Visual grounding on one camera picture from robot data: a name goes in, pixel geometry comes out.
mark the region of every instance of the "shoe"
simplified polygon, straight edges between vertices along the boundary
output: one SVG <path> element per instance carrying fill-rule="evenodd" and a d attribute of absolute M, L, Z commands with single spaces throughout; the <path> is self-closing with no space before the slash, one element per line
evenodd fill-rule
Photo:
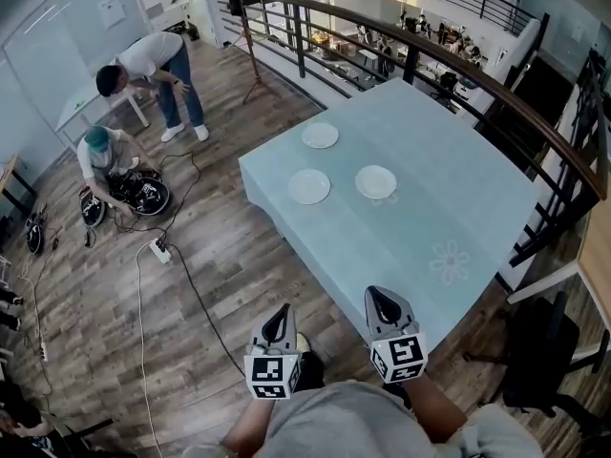
<path fill-rule="evenodd" d="M 204 126 L 203 124 L 201 124 L 200 126 L 196 126 L 193 129 L 195 129 L 195 134 L 198 135 L 198 139 L 200 141 L 205 141 L 210 136 L 210 133 L 206 129 L 206 126 Z"/>
<path fill-rule="evenodd" d="M 309 345 L 309 341 L 307 337 L 304 336 L 301 332 L 297 333 L 297 351 L 301 353 L 307 353 L 312 350 L 312 347 Z"/>
<path fill-rule="evenodd" d="M 168 142 L 176 134 L 184 131 L 184 124 L 180 123 L 178 126 L 168 127 L 167 131 L 161 136 L 161 142 Z"/>

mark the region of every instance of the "white plate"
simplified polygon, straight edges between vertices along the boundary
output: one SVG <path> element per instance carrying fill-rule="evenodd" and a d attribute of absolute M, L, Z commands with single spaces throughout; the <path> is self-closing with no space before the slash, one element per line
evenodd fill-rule
<path fill-rule="evenodd" d="M 308 125 L 302 133 L 302 140 L 310 148 L 329 148 L 337 142 L 340 133 L 336 127 L 325 122 Z"/>
<path fill-rule="evenodd" d="M 388 198 L 397 189 L 397 178 L 386 168 L 372 164 L 363 168 L 355 179 L 356 188 L 373 200 Z"/>
<path fill-rule="evenodd" d="M 288 194 L 303 205 L 323 201 L 330 190 L 328 176 L 318 170 L 302 170 L 288 181 Z"/>

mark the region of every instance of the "white sneaker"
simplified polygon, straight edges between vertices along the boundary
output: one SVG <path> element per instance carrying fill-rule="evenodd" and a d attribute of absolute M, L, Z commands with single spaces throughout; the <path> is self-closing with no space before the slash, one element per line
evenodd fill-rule
<path fill-rule="evenodd" d="M 184 131 L 183 123 L 180 123 L 178 126 L 168 128 L 161 136 L 161 142 L 168 142 L 172 137 L 181 131 Z"/>
<path fill-rule="evenodd" d="M 206 126 L 204 126 L 203 124 L 194 127 L 193 129 L 195 129 L 195 134 L 198 135 L 198 139 L 200 141 L 205 141 L 210 136 L 210 133 L 206 129 Z"/>

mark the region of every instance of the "gray shirt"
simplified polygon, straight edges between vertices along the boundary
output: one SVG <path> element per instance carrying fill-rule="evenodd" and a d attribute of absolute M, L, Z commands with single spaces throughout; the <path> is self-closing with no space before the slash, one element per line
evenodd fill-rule
<path fill-rule="evenodd" d="M 219 445 L 184 458 L 234 457 Z M 343 382 L 279 401 L 258 458 L 541 458 L 537 441 L 498 406 L 484 406 L 434 445 L 403 401 L 373 385 Z"/>

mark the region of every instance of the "floor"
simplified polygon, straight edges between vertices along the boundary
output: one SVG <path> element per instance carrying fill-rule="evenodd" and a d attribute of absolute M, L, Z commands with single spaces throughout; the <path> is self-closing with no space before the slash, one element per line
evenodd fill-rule
<path fill-rule="evenodd" d="M 151 121 L 146 130 L 140 130 L 131 111 L 118 122 L 157 160 L 194 153 L 201 180 L 186 198 L 169 240 L 185 256 L 223 340 L 240 361 L 256 316 L 290 302 L 300 330 L 327 365 L 328 382 L 355 378 L 379 385 L 356 331 L 278 237 L 266 214 L 249 204 L 243 192 L 238 157 L 319 109 L 267 71 L 263 79 L 279 97 L 257 88 L 243 106 L 242 98 L 253 81 L 246 56 L 202 44 L 190 46 L 190 53 L 211 131 L 208 141 L 197 142 L 188 128 L 172 142 L 161 144 L 163 123 L 155 106 L 144 109 Z M 180 111 L 186 116 L 183 106 Z M 197 172 L 187 158 L 168 158 L 164 165 L 163 175 L 176 205 Z M 32 348 L 25 347 L 23 336 L 3 331 L 0 338 L 4 341 L 6 336 L 16 353 L 10 365 L 12 378 L 41 408 L 49 405 L 77 429 L 112 417 L 116 423 L 98 432 L 96 442 L 155 457 L 141 381 L 135 254 L 156 234 L 118 234 L 107 219 L 96 229 L 95 246 L 85 247 L 77 196 L 81 185 L 72 153 L 63 156 L 37 185 L 39 202 L 48 203 L 48 225 L 58 230 L 55 252 L 47 249 L 33 259 L 22 237 L 12 239 L 5 249 L 13 262 L 12 286 L 26 297 L 22 317 L 33 340 L 32 295 L 16 275 L 26 263 L 34 281 L 43 270 L 36 296 L 53 393 L 40 360 Z M 172 209 L 138 227 L 167 225 L 171 215 Z M 577 249 L 577 242 L 576 235 L 567 236 L 538 257 L 529 277 L 555 269 L 560 258 L 570 257 Z M 223 353 L 176 253 L 173 256 L 169 266 L 160 265 L 148 250 L 139 259 L 148 391 L 158 441 L 167 458 L 180 456 L 189 445 L 220 439 L 249 400 L 242 376 Z M 583 328 L 581 342 L 595 342 L 602 332 L 596 307 L 578 280 L 563 286 L 571 294 L 569 313 Z M 505 306 L 502 288 L 491 281 L 479 302 L 431 354 L 431 376 L 467 412 L 492 394 L 503 370 L 467 364 L 461 352 L 500 353 L 506 335 L 495 312 Z M 587 369 L 571 375 L 564 389 L 591 411 L 602 413 L 611 403 L 610 377 L 611 358 L 598 375 Z M 561 412 L 555 419 L 511 412 L 538 438 L 547 456 L 577 456 L 577 427 Z"/>

